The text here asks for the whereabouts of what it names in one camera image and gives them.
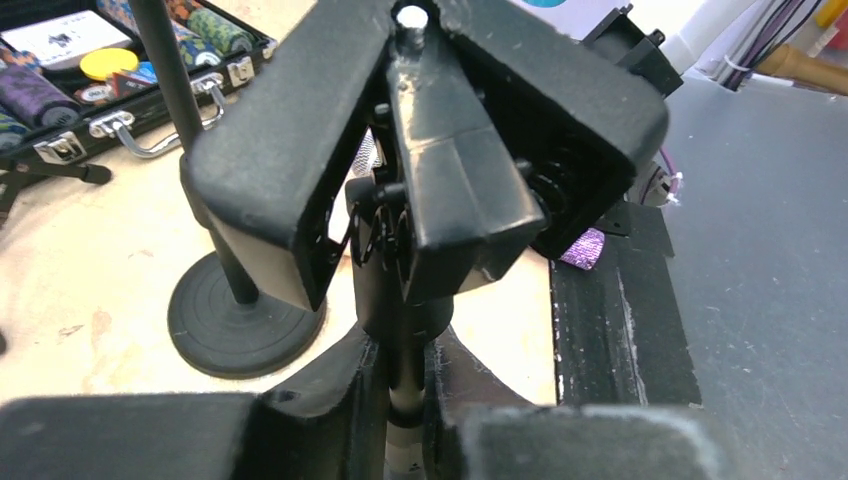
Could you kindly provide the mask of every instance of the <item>silver handle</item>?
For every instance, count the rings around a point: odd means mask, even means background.
[[[213,73],[191,83],[192,90],[196,95],[204,93],[211,95],[217,107],[217,112],[213,117],[203,120],[205,130],[214,128],[218,120],[224,116],[227,99],[220,88],[223,81],[224,78],[221,74]],[[133,155],[145,160],[161,157],[181,145],[179,134],[174,132],[150,148],[140,146],[130,133],[134,121],[135,117],[131,113],[118,111],[92,121],[88,130],[91,136],[95,138],[117,137]]]

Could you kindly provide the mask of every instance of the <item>purple cylinder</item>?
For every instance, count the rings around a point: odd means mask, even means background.
[[[69,125],[81,110],[44,77],[19,65],[0,72],[0,104],[32,128]]]

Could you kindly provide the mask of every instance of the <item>wooden handle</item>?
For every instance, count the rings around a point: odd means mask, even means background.
[[[789,45],[778,47],[757,67],[757,72],[848,95],[848,69],[810,58]]]

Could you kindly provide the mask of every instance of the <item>white card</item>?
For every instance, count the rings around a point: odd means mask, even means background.
[[[8,30],[0,37],[15,50],[31,52],[50,70],[77,67],[90,52],[131,43],[130,37],[91,10]]]

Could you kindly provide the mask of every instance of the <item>poker chip case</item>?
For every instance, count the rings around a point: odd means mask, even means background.
[[[129,39],[120,48],[134,52],[142,63],[147,60],[126,0],[0,2],[5,7],[0,13],[0,32],[93,11]],[[197,102],[217,106],[215,116],[204,120],[204,126],[210,128],[224,114],[225,96],[249,84],[270,61],[276,42],[204,0],[167,3]],[[210,17],[220,24],[210,24]],[[52,30],[50,35],[51,43],[74,40],[61,33],[54,38]],[[0,40],[0,226],[20,190],[36,182],[70,177],[107,183],[112,177],[108,165],[85,163],[100,153],[127,148],[140,159],[152,160],[179,146],[176,134],[150,148],[142,148],[134,140],[170,121],[155,83],[139,86],[131,79],[124,83],[136,89],[115,98],[116,84],[98,85],[83,73],[79,61],[69,68],[45,68],[37,55],[14,47],[5,36]],[[210,51],[215,52],[215,61],[209,60]],[[4,143],[12,137],[13,143]]]

